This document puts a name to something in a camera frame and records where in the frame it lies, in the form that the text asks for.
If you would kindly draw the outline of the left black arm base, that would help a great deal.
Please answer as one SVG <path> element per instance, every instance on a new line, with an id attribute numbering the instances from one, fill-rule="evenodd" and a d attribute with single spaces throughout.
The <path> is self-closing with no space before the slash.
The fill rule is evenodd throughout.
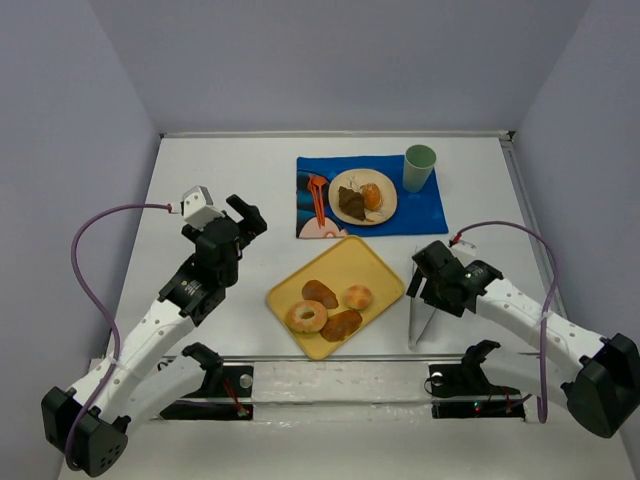
<path id="1" fill-rule="evenodd" d="M 163 420 L 251 421 L 254 366 L 226 363 L 207 346 L 186 346 L 180 360 L 196 366 L 197 389 L 184 394 L 159 413 Z"/>

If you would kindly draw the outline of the glazed oval bread roll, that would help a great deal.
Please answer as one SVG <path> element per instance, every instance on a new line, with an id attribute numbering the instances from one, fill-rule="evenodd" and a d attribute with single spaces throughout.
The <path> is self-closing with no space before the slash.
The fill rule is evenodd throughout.
<path id="1" fill-rule="evenodd" d="M 364 208 L 369 211 L 379 211 L 383 204 L 382 193 L 375 183 L 367 183 L 360 187 Z"/>

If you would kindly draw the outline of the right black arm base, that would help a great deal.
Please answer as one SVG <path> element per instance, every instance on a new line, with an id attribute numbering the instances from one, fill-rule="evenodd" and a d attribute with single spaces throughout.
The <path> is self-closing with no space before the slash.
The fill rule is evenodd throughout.
<path id="1" fill-rule="evenodd" d="M 517 389 L 490 384 L 481 367 L 501 345 L 482 340 L 457 363 L 429 366 L 423 388 L 432 399 L 434 419 L 526 418 L 527 400 Z"/>

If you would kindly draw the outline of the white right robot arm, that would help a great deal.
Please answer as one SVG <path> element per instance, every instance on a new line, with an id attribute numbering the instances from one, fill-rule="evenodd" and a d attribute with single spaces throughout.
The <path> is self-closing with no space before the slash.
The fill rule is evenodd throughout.
<path id="1" fill-rule="evenodd" d="M 639 407 L 639 349 L 627 336 L 607 338 L 547 311 L 499 270 L 434 241 L 412 256 L 407 294 L 455 317 L 473 313 L 537 349 L 505 350 L 494 340 L 467 348 L 461 360 L 428 378 L 437 398 L 509 387 L 567 409 L 588 432 L 612 437 Z"/>

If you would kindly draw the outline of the dark chocolate croissant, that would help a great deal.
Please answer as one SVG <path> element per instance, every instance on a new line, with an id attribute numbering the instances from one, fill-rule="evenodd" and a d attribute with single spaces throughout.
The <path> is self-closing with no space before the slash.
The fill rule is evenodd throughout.
<path id="1" fill-rule="evenodd" d="M 338 190 L 338 206 L 343 214 L 351 218 L 358 221 L 366 219 L 364 197 L 355 190 L 340 186 Z"/>

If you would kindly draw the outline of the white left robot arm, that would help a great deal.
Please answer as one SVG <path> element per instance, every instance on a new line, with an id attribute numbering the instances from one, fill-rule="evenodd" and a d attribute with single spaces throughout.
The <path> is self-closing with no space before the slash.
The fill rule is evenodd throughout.
<path id="1" fill-rule="evenodd" d="M 239 220 L 216 208 L 201 186 L 177 203 L 161 205 L 161 210 L 181 216 L 181 233 L 193 244 L 193 253 L 127 336 L 105 312 L 111 353 L 70 387 L 53 387 L 42 398 L 46 440 L 63 454 L 70 470 L 91 478 L 104 474 L 140 424 L 201 386 L 215 389 L 224 362 L 201 343 L 185 347 L 162 371 L 155 368 L 224 301 L 227 289 L 238 281 L 244 249 L 267 230 L 257 206 L 236 194 L 226 202 Z"/>

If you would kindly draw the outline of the metal tongs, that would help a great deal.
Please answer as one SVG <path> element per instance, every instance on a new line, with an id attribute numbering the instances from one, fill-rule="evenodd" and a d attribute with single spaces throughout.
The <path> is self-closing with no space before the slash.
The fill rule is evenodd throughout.
<path id="1" fill-rule="evenodd" d="M 417 269 L 419 269 L 419 267 L 415 262 L 413 262 L 412 275 Z M 408 348 L 411 351 L 417 350 L 418 344 L 424 336 L 435 314 L 436 309 L 430 304 L 424 303 L 421 299 L 412 299 L 409 297 Z"/>

